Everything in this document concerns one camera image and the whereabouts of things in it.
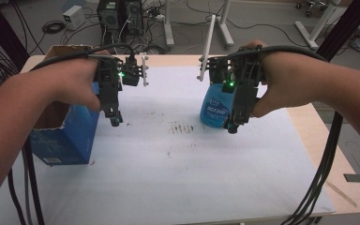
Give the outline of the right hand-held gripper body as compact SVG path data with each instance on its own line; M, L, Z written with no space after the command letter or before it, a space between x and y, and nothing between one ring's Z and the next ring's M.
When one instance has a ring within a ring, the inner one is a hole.
M257 101L259 82L263 78L259 63L263 48L244 48L229 55L210 56L209 52L217 21L216 15L213 14L200 57L200 74L197 79L202 82L205 72L208 72L210 83L221 85L220 94L233 94L232 108L235 111L251 110Z

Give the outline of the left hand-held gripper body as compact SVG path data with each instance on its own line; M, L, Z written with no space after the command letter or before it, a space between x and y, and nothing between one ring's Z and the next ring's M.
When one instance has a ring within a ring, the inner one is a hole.
M124 85L137 86L142 80L144 86L146 80L146 61L148 56L141 54L141 63L138 63L134 55L124 60L115 56L97 56L98 66L95 81L98 84L98 98L103 111L116 111L119 107L118 92Z

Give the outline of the blue plastic bottle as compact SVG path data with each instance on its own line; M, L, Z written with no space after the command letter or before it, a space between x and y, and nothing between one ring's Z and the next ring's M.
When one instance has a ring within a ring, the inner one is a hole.
M211 128L223 128L231 112L233 93L223 92L222 87L222 83L211 84L202 102L200 119Z

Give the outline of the blue cardboard box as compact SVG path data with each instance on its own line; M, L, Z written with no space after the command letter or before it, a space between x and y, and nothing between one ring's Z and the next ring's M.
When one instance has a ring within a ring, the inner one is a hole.
M47 165L87 164L98 118L82 105L50 104L29 135L33 154Z

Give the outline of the person's left hand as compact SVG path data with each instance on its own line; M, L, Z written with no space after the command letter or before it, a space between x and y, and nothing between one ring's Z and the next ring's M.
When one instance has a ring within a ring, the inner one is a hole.
M37 86L46 94L48 103L60 101L100 110L100 102L92 88L98 60L71 59L31 71Z

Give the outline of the person's right hand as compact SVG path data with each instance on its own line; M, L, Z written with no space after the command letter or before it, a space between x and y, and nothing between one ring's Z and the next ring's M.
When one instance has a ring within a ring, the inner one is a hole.
M260 59L266 77L266 92L251 115L262 117L282 108L299 107L320 98L322 61L294 52L265 53Z

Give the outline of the white table leg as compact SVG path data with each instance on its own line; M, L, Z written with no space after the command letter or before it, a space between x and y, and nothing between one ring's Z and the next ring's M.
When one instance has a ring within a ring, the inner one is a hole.
M301 34L302 38L305 40L306 44L313 51L316 51L318 49L318 44L316 43L316 39L318 35L323 30L324 26L328 23L329 19L337 11L341 2L341 0L325 0L325 1L328 3L328 7L325 11L322 12L321 18L318 20L317 24L310 32L301 22L296 21L294 23L295 27Z
M166 44L169 47L174 45L173 30L171 25L171 0L165 0L165 15L163 21Z
M224 40L224 46L229 49L234 45L233 38L227 27L226 21L229 14L231 0L224 0L224 5L221 14L216 18L216 24Z

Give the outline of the white table mat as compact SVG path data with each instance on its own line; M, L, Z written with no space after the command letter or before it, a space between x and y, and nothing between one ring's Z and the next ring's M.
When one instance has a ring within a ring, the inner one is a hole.
M35 163L46 225L176 225L284 219L316 172L283 110L234 134L199 117L197 67L151 67L119 95L123 122L97 122L84 165Z

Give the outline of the black computer tower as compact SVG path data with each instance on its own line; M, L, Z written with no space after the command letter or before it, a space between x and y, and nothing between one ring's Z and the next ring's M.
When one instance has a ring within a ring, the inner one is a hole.
M97 16L101 28L101 44L117 43L120 39L119 0L99 0Z
M124 0L127 34L139 37L143 34L142 0Z

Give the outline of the white box device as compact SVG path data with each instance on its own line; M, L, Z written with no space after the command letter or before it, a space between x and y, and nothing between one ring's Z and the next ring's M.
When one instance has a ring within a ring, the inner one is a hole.
M83 8L73 6L63 13L64 21L69 30L76 30L85 23Z

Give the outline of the office chair wheel base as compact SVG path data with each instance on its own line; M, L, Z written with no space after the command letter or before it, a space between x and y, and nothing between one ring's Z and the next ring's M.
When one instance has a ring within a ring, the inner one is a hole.
M295 3L296 9L306 8L305 16L310 18L312 16L312 9L318 8L320 11L325 11L328 3L325 0L298 0Z

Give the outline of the thin wooden stick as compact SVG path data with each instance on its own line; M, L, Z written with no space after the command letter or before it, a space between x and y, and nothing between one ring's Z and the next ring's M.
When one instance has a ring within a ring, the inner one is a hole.
M326 185L331 189L334 193L333 199L335 202L341 207L356 207L357 203L350 196L348 196L344 191L342 191L339 187L334 185L332 182L327 181Z

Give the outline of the black frame post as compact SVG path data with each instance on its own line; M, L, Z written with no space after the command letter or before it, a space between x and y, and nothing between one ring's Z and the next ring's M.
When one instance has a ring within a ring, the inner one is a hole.
M353 0L318 48L317 54L331 61L359 25L360 0Z
M30 55L0 11L0 46L17 69L22 69Z

